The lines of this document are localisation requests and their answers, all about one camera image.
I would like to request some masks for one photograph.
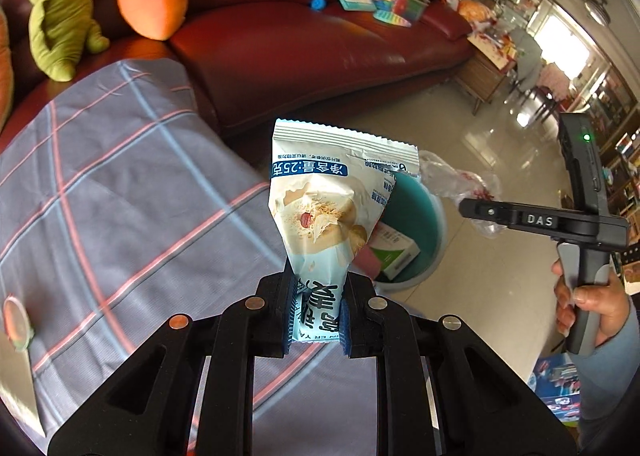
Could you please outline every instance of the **gray checkered fabric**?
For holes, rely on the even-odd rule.
[[[170,315],[219,314],[284,266],[267,182],[194,109],[177,62],[120,61],[52,100],[0,155],[0,297],[20,298],[36,332],[47,438],[29,435],[44,451]],[[373,360],[296,343],[257,361],[254,395],[257,455],[375,453]]]

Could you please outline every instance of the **das logo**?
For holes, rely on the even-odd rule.
[[[522,214],[522,223],[525,225],[555,229],[558,227],[558,218],[556,216],[548,216],[546,214],[533,214],[526,212]]]

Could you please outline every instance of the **window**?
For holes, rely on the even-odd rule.
[[[542,58],[555,62],[569,79],[577,77],[589,59],[589,49],[558,17],[550,16],[535,40],[542,48]]]

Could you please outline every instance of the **blue ball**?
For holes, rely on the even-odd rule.
[[[311,0],[311,8],[315,11],[321,11],[326,7],[326,1],[324,0]]]

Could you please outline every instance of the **box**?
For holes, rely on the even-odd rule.
[[[538,359],[529,387],[562,423],[580,417],[580,380],[566,353]]]
[[[382,222],[373,229],[368,244],[390,281],[420,254],[415,241]]]

